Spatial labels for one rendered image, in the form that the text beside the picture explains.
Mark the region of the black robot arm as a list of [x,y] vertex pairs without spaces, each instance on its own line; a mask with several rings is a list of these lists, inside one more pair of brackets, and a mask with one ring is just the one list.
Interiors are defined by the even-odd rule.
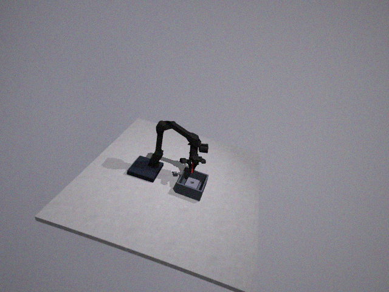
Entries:
[[[199,136],[197,134],[191,133],[187,131],[186,129],[182,128],[180,125],[178,125],[175,121],[159,121],[159,123],[156,126],[156,132],[157,132],[157,142],[156,142],[156,150],[153,153],[152,157],[150,158],[150,165],[149,167],[157,169],[159,166],[159,161],[163,156],[163,150],[162,150],[162,139],[163,134],[165,130],[173,129],[177,131],[179,134],[183,135],[187,141],[189,141],[190,145],[190,151],[191,152],[199,152],[201,153],[208,153],[208,144],[202,144],[201,140],[199,139]],[[192,163],[199,163],[202,161],[202,156],[197,155],[191,155],[190,160],[192,160]]]

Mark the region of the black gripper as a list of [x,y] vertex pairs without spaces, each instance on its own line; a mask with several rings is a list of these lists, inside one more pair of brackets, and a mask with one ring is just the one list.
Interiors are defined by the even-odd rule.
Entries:
[[[182,164],[186,164],[186,163],[187,163],[188,166],[189,166],[190,172],[191,172],[191,165],[192,165],[192,163],[191,163],[192,160],[190,160],[191,155],[197,155],[198,153],[197,153],[197,152],[191,152],[191,151],[190,151],[189,154],[190,154],[189,159],[180,158],[180,163],[182,163]],[[201,163],[202,163],[202,164],[206,164],[206,160],[202,158]],[[195,168],[196,168],[197,165],[199,165],[199,163],[198,163],[198,164],[197,164],[197,163],[194,163],[193,172],[194,172],[194,170],[195,170]]]

